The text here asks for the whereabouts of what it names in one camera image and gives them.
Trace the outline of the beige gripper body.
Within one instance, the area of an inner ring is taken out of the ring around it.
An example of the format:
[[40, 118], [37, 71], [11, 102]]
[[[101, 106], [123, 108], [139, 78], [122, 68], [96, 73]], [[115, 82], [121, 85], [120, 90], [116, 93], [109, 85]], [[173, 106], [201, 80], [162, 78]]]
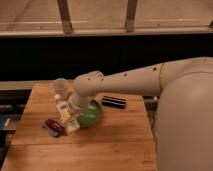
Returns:
[[73, 111], [81, 111], [90, 104], [90, 97], [83, 97], [77, 93], [72, 93], [69, 97], [69, 106]]

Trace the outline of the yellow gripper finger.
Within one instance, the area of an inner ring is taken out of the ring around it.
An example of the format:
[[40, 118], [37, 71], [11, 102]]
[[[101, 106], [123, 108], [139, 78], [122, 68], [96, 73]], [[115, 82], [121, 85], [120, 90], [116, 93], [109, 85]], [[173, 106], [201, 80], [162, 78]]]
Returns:
[[66, 123], [70, 119], [71, 115], [68, 110], [64, 109], [60, 112], [60, 122], [62, 124]]

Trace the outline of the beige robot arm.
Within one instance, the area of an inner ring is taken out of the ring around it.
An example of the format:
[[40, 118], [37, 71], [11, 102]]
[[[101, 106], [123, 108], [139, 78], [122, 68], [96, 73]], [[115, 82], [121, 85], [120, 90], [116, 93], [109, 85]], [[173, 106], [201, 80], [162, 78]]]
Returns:
[[68, 106], [79, 113], [99, 93], [157, 96], [157, 171], [213, 171], [213, 57], [104, 75], [77, 76]]

